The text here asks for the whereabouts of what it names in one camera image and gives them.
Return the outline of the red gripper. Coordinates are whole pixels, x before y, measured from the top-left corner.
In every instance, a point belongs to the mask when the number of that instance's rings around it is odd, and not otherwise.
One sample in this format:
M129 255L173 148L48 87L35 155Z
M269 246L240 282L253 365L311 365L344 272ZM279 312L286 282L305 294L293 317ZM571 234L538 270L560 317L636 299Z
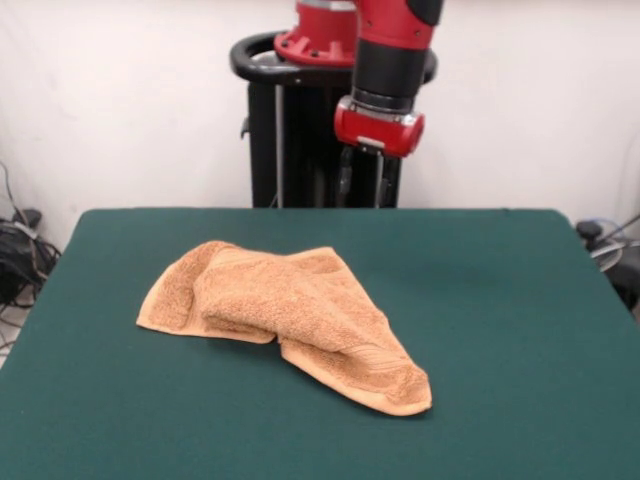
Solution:
M334 114L334 129L337 139L346 145L338 166L336 206L345 207L351 192L354 146L384 154L378 155L381 175L377 206L393 207L396 198L394 157L406 158L415 151L424 126L422 113L383 113L358 105L351 97L341 98Z

